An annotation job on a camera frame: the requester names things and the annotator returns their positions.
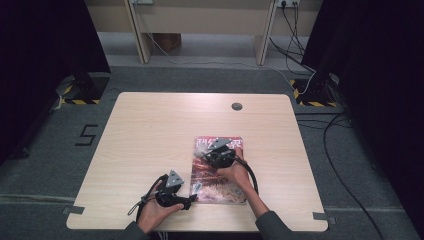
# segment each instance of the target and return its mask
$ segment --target power strip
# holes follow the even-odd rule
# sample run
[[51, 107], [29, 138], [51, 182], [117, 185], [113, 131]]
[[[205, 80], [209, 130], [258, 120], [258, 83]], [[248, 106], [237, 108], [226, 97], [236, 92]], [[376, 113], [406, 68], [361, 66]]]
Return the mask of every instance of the power strip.
[[300, 0], [278, 0], [277, 7], [281, 7], [283, 1], [286, 1], [286, 8], [294, 8], [294, 3], [297, 3], [298, 7], [300, 4]]

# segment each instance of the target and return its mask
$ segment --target wire on floor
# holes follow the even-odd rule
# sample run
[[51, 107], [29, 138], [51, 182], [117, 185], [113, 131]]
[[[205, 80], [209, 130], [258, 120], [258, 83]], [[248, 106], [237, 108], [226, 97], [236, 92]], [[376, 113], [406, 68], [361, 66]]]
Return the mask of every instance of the wire on floor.
[[349, 195], [353, 198], [353, 200], [355, 200], [355, 202], [359, 205], [359, 207], [362, 209], [362, 211], [365, 213], [365, 215], [367, 215], [368, 219], [371, 221], [372, 225], [374, 226], [375, 230], [378, 233], [378, 236], [380, 237], [381, 240], [383, 240], [383, 235], [380, 231], [380, 228], [377, 226], [377, 224], [375, 223], [374, 219], [371, 217], [371, 215], [369, 214], [369, 212], [365, 209], [365, 207], [362, 205], [362, 203], [358, 200], [358, 198], [356, 198], [356, 196], [352, 193], [352, 191], [349, 189], [349, 187], [346, 185], [346, 183], [343, 181], [343, 179], [341, 178], [339, 172], [337, 171], [336, 167], [334, 166], [333, 160], [330, 157], [330, 154], [328, 152], [328, 148], [327, 148], [327, 132], [328, 129], [331, 126], [334, 126], [334, 121], [336, 121], [336, 119], [338, 117], [340, 117], [341, 115], [343, 115], [344, 112], [337, 114], [327, 125], [327, 127], [324, 130], [324, 134], [323, 134], [323, 144], [324, 144], [324, 150], [325, 150], [325, 155], [327, 156], [327, 159], [331, 165], [331, 168], [333, 169], [334, 173], [336, 174], [337, 179], [339, 179], [340, 183], [343, 185], [343, 187], [346, 189], [346, 191], [349, 193]]
[[[343, 127], [343, 128], [353, 128], [353, 126], [351, 126], [351, 125], [347, 126], [347, 125], [341, 124], [341, 122], [348, 121], [348, 120], [349, 120], [348, 118], [341, 119], [341, 120], [338, 120], [337, 122], [334, 122], [333, 125]], [[326, 124], [330, 123], [330, 122], [327, 122], [327, 121], [312, 120], [312, 119], [297, 119], [297, 121], [298, 122], [318, 122], [318, 123], [326, 123]], [[298, 125], [303, 126], [303, 127], [313, 128], [313, 129], [325, 129], [326, 128], [326, 127], [316, 127], [316, 126], [311, 126], [311, 125], [306, 125], [306, 124], [301, 124], [301, 123], [298, 123]]]
[[276, 72], [278, 72], [281, 76], [283, 76], [283, 78], [284, 78], [284, 80], [287, 82], [287, 84], [289, 84], [289, 86], [292, 88], [292, 90], [294, 91], [295, 89], [293, 88], [293, 86], [290, 84], [290, 81], [287, 79], [287, 77], [286, 77], [286, 75], [284, 74], [284, 73], [282, 73], [280, 70], [278, 70], [278, 69], [275, 69], [275, 68], [272, 68], [272, 67], [268, 67], [268, 66], [257, 66], [257, 65], [250, 65], [250, 64], [247, 64], [247, 63], [241, 63], [241, 62], [218, 62], [218, 61], [206, 61], [206, 62], [192, 62], [192, 61], [183, 61], [183, 62], [179, 62], [179, 61], [175, 61], [175, 60], [173, 60], [172, 59], [172, 57], [167, 53], [167, 52], [165, 52], [161, 47], [160, 47], [160, 45], [153, 39], [153, 36], [151, 35], [151, 33], [148, 33], [147, 34], [149, 37], [150, 37], [150, 39], [153, 41], [153, 43], [155, 44], [155, 46], [156, 47], [158, 47], [159, 48], [159, 50], [162, 52], [162, 53], [164, 53], [167, 57], [168, 57], [168, 59], [169, 59], [169, 61], [171, 62], [171, 63], [174, 63], [174, 64], [177, 64], [177, 65], [184, 65], [184, 64], [199, 64], [199, 65], [203, 65], [203, 64], [205, 64], [205, 65], [207, 65], [207, 64], [220, 64], [220, 65], [242, 65], [242, 66], [247, 66], [247, 67], [251, 67], [251, 68], [265, 68], [265, 69], [270, 69], [270, 70], [274, 70], [274, 71], [276, 71]]

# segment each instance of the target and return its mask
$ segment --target magazine cover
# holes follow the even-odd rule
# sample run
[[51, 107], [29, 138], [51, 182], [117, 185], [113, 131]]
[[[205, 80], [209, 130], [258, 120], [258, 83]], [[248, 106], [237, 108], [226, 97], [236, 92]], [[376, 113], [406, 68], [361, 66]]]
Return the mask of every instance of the magazine cover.
[[[195, 138], [194, 152], [202, 144], [210, 146], [218, 137], [200, 136]], [[241, 137], [219, 137], [230, 139], [227, 144], [230, 149], [240, 147], [243, 149]], [[215, 204], [246, 204], [243, 192], [232, 182], [217, 174], [208, 162], [196, 157], [193, 152], [193, 163], [191, 172], [190, 195], [197, 194], [197, 203]]]

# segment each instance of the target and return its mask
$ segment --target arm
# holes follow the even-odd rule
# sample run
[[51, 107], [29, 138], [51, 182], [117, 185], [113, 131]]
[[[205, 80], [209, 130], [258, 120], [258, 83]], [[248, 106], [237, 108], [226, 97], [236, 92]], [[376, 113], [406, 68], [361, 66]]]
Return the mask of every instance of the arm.
[[150, 237], [141, 230], [137, 223], [130, 223], [117, 240], [149, 240]]
[[[236, 154], [243, 160], [243, 152], [236, 148]], [[238, 162], [229, 168], [218, 169], [218, 174], [234, 182], [244, 193], [256, 217], [256, 226], [262, 237], [267, 239], [295, 239], [293, 232], [281, 221], [278, 215], [270, 211], [249, 181], [246, 169]]]

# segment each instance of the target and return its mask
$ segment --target person's right hand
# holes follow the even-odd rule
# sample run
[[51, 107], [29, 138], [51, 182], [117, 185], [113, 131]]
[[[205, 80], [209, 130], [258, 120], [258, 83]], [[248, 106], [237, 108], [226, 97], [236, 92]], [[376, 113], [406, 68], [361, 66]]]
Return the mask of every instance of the person's right hand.
[[[234, 150], [236, 151], [236, 155], [244, 161], [243, 150], [241, 148], [235, 148]], [[217, 173], [235, 183], [243, 192], [249, 188], [253, 188], [249, 181], [249, 175], [246, 168], [237, 161], [234, 161], [231, 167], [219, 168]]]

